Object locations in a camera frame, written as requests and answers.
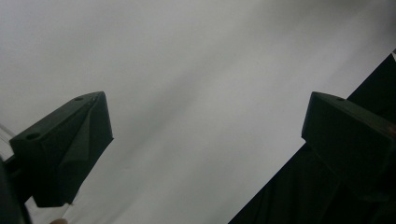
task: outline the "white ceiling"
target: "white ceiling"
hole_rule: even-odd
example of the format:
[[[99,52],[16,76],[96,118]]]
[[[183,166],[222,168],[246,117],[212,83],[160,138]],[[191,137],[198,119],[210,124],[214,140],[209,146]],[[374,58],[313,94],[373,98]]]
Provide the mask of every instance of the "white ceiling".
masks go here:
[[[227,223],[304,143],[311,91],[347,97],[396,47],[395,1],[8,1],[0,124],[105,91],[115,140],[35,223]]]

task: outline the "screw hole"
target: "screw hole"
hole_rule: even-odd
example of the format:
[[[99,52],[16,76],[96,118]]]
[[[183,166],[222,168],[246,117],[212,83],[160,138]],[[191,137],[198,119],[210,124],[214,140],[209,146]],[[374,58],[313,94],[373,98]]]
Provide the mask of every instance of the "screw hole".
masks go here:
[[[26,139],[27,139],[27,140],[33,140],[33,139],[35,139],[35,138],[37,138],[37,137],[39,137],[39,136],[40,136],[39,133],[31,133],[31,134],[28,134],[28,135],[26,136]]]

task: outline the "white surface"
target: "white surface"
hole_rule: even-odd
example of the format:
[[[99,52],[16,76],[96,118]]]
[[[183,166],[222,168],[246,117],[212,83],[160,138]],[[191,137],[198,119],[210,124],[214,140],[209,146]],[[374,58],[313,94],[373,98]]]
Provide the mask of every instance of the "white surface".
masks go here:
[[[105,91],[115,140],[35,223],[227,223],[303,144],[311,91],[347,97],[396,46],[395,1],[7,1],[0,123]]]

